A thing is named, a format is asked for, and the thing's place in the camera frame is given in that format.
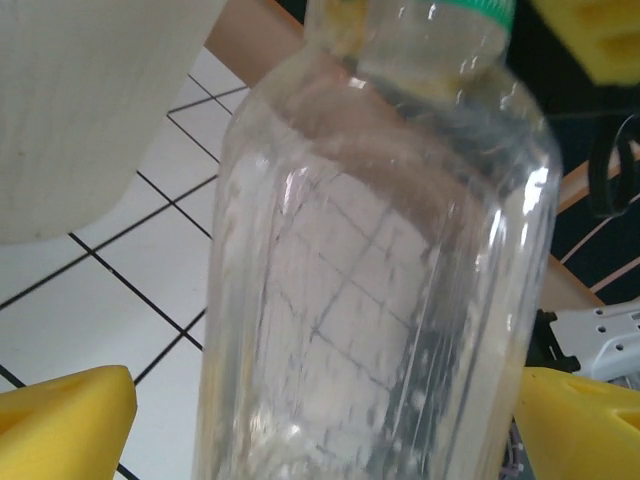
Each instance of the plastic bottle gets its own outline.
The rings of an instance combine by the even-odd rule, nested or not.
[[[560,179],[512,10],[309,2],[224,141],[194,478],[497,478]]]

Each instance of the bottle cap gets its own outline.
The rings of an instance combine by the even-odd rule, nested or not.
[[[495,20],[507,31],[511,31],[513,15],[516,10],[515,0],[439,0],[442,3],[451,3],[461,7],[476,10],[483,15]]]

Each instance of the bottle shoulder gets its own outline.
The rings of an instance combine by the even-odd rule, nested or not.
[[[225,152],[237,158],[242,151],[268,151],[269,161],[280,162],[287,152],[313,150],[340,169],[384,157],[412,168],[446,167],[495,188],[540,168],[550,178],[560,175],[544,117],[506,69],[495,66],[455,88],[453,102],[434,101],[433,92],[419,86],[398,88],[303,49],[249,94],[228,130]]]

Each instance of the tile floor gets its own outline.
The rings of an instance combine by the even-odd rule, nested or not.
[[[247,92],[203,49],[111,212],[0,247],[0,392],[126,365],[138,413],[116,479],[190,477],[218,156]]]

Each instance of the black strap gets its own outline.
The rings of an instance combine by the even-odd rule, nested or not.
[[[589,158],[589,195],[597,217],[622,215],[633,198],[635,158],[629,142],[640,140],[638,120],[635,116],[607,115],[599,121]],[[620,156],[620,174],[615,181],[609,181],[609,160],[614,147]]]

